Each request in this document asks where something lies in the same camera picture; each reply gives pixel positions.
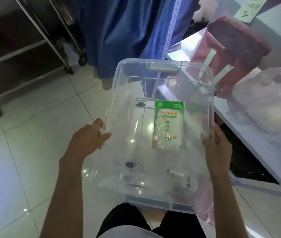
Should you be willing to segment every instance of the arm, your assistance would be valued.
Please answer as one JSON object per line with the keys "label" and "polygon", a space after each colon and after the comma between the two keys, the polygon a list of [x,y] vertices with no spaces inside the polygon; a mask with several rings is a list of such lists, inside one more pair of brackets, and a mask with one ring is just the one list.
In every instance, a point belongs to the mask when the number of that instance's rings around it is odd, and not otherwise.
{"label": "arm", "polygon": [[111,133],[100,136],[103,122],[96,119],[72,136],[59,161],[59,174],[40,238],[83,237],[83,199],[81,170],[84,159],[92,154]]}
{"label": "arm", "polygon": [[214,191],[214,217],[217,238],[248,238],[229,175],[232,145],[215,124],[215,143],[203,140],[206,162]]}

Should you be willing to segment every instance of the person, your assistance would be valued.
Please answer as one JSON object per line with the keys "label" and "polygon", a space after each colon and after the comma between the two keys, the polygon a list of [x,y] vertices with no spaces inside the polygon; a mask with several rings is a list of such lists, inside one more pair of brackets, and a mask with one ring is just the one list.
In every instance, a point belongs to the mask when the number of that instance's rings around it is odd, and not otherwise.
{"label": "person", "polygon": [[[40,238],[83,237],[81,170],[84,159],[111,137],[100,134],[103,122],[96,119],[75,132],[59,161],[59,174]],[[203,139],[206,162],[214,190],[216,238],[247,238],[248,234],[234,197],[229,177],[232,146],[215,124],[215,142]],[[103,221],[97,237],[206,237],[194,214],[167,211],[159,227],[151,231],[138,208],[116,206]]]}

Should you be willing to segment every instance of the leg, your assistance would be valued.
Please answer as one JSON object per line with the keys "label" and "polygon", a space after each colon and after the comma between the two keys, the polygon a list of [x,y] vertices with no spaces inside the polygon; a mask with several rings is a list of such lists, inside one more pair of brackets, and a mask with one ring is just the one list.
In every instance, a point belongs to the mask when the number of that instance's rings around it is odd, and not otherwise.
{"label": "leg", "polygon": [[96,237],[99,237],[111,228],[123,225],[138,226],[151,230],[145,218],[135,206],[123,203],[112,209],[106,216]]}
{"label": "leg", "polygon": [[153,229],[153,232],[164,238],[188,237],[190,234],[206,238],[196,215],[175,211],[168,211],[160,226]]}

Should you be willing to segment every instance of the green and white package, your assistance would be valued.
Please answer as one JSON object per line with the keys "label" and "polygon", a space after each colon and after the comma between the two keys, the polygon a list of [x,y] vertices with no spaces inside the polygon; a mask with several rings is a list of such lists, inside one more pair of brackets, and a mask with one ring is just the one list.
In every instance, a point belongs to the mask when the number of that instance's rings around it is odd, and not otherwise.
{"label": "green and white package", "polygon": [[183,102],[156,101],[152,148],[181,150]]}

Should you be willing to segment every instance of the forearm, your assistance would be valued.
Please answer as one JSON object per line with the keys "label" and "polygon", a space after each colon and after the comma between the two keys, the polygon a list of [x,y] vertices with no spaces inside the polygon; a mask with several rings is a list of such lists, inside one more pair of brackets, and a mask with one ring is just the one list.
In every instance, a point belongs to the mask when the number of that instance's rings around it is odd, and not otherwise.
{"label": "forearm", "polygon": [[230,176],[212,177],[217,238],[248,238]]}
{"label": "forearm", "polygon": [[67,167],[67,165],[60,163],[55,191],[51,198],[40,238],[82,238],[82,166]]}

